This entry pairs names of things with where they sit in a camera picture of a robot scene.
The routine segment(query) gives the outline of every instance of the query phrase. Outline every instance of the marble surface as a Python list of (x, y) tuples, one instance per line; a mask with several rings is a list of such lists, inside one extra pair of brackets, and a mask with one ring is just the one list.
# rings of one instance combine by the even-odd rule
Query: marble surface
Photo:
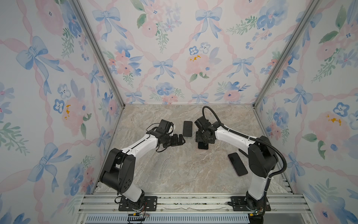
[[(181, 134), (185, 120), (193, 122), (193, 137), (182, 146), (169, 147), (157, 153), (151, 150), (138, 160), (134, 181), (145, 192), (226, 192), (245, 193), (251, 180), (248, 159), (234, 146), (216, 140), (208, 150), (198, 149), (194, 121), (202, 115), (203, 105), (126, 105), (111, 148), (122, 149), (142, 138), (145, 129), (161, 119), (173, 122), (174, 133)], [(210, 105), (222, 123), (247, 135), (260, 137), (262, 131), (250, 105)], [(209, 110), (205, 116), (214, 123)], [(237, 176), (227, 155), (238, 152), (248, 174)], [(116, 192), (99, 183), (95, 192)], [(274, 176), (268, 193), (287, 193), (281, 175)]]

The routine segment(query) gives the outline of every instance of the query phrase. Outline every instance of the wallpaper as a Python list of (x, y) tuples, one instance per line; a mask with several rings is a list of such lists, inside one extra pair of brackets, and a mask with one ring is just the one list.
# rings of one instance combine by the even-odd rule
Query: wallpaper
[(80, 0), (125, 103), (252, 103), (309, 0)]
[(358, 223), (357, 8), (323, 0), (257, 107), (319, 224)]
[(120, 106), (66, 0), (0, 3), (0, 223), (72, 223)]

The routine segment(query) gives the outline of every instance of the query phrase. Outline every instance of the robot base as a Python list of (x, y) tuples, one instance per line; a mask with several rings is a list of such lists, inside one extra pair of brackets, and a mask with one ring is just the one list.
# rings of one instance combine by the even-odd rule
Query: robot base
[[(129, 199), (126, 199), (125, 196), (122, 196), (121, 201), (119, 202), (118, 211), (136, 211), (136, 209), (134, 209), (131, 206), (131, 203), (129, 203), (128, 201), (129, 201)], [(156, 196), (144, 196), (145, 208), (143, 208), (143, 210), (156, 211), (156, 203), (157, 203)]]
[[(230, 198), (231, 198), (231, 202), (235, 203), (235, 206), (233, 206), (234, 211), (251, 211), (247, 207), (245, 196), (231, 196)], [(271, 207), (267, 198), (266, 198), (266, 211), (271, 211)]]

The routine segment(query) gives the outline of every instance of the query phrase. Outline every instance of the black smartphone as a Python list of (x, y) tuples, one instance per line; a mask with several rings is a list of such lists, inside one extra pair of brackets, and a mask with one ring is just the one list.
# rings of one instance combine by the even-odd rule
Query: black smartphone
[(193, 136), (193, 122), (184, 121), (183, 137), (192, 137), (192, 136)]
[(198, 142), (198, 149), (208, 150), (209, 144), (205, 145), (204, 142)]
[(243, 162), (241, 161), (239, 155), (235, 152), (235, 153), (231, 153), (229, 155), (227, 155), (229, 157), (229, 160), (232, 164), (232, 166), (234, 167), (236, 174), (238, 176), (243, 176), (248, 174), (247, 169), (245, 167), (245, 165), (243, 164)]

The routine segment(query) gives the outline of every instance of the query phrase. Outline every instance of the floral wallpaper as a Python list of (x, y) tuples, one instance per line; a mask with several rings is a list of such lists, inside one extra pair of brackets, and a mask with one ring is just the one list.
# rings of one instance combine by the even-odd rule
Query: floral wallpaper
[(80, 2), (125, 103), (251, 104), (310, 1)]
[(319, 224), (358, 223), (357, 23), (357, 0), (323, 0), (257, 107)]
[(120, 106), (67, 0), (0, 3), (0, 223), (72, 223)]

